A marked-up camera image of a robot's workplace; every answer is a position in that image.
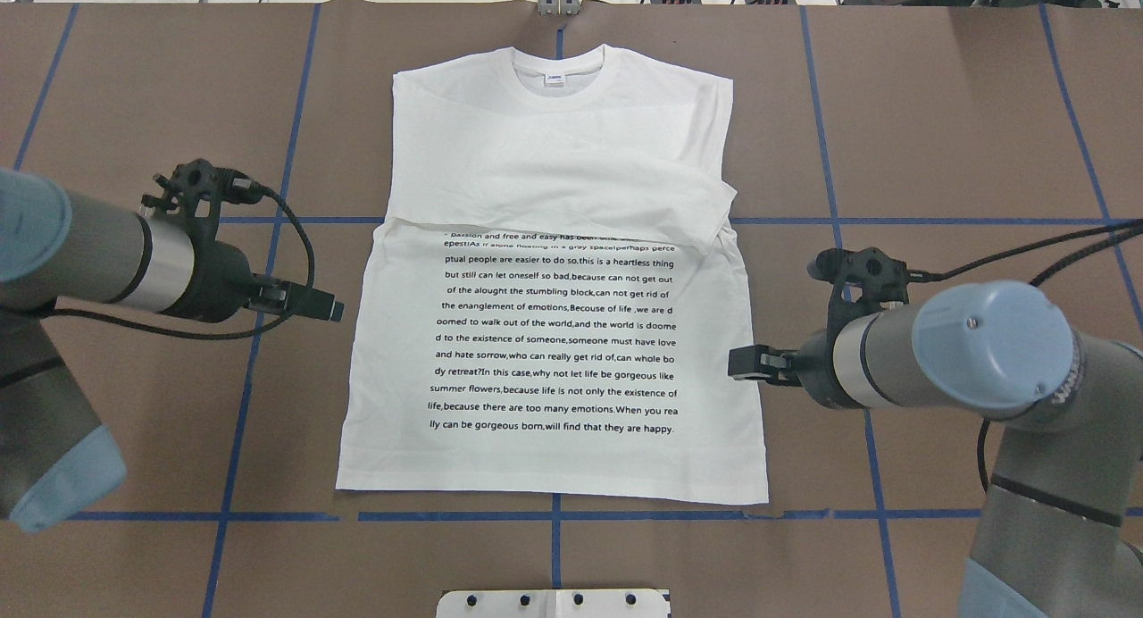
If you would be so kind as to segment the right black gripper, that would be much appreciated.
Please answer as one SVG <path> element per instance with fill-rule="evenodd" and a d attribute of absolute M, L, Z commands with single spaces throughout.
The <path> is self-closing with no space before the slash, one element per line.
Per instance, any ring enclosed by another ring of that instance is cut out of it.
<path fill-rule="evenodd" d="M 767 345 L 753 345 L 730 350 L 728 353 L 728 377 L 734 380 L 760 380 L 772 385 L 791 385 L 791 370 L 797 382 L 812 399 L 828 409 L 869 410 L 839 382 L 833 363 L 837 336 L 830 342 L 828 330 L 817 330 L 791 359 L 791 350 L 780 350 Z"/>

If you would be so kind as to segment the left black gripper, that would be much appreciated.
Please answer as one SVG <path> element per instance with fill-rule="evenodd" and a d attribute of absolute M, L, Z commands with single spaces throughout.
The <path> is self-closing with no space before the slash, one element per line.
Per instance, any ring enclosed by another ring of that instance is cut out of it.
<path fill-rule="evenodd" d="M 346 305 L 334 294 L 312 286 L 285 283 L 251 273 L 245 252 L 217 240 L 192 240 L 195 268 L 187 288 L 174 304 L 174 316 L 197 322 L 223 322 L 239 308 L 283 313 L 311 320 L 339 322 Z"/>

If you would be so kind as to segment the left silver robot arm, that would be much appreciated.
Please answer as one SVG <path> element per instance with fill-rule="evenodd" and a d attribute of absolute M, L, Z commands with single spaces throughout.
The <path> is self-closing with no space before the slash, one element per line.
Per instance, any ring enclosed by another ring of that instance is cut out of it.
<path fill-rule="evenodd" d="M 301 280 L 257 271 L 218 234 L 226 204 L 273 202 L 306 255 Z M 237 342 L 289 320 L 337 322 L 317 260 L 285 196 L 195 159 L 155 175 L 127 208 L 45 176 L 3 169 L 3 520 L 39 533 L 121 485 L 123 455 L 73 374 L 59 326 Z"/>

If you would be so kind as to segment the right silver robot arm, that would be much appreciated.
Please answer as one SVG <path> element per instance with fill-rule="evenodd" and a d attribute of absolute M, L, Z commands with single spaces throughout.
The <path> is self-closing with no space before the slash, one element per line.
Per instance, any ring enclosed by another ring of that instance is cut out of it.
<path fill-rule="evenodd" d="M 1140 464 L 1140 350 L 1080 334 L 1018 281 L 921 305 L 834 300 L 799 350 L 730 351 L 728 374 L 832 409 L 948 406 L 1004 424 L 964 564 L 964 617 L 1140 617 L 1120 538 Z"/>

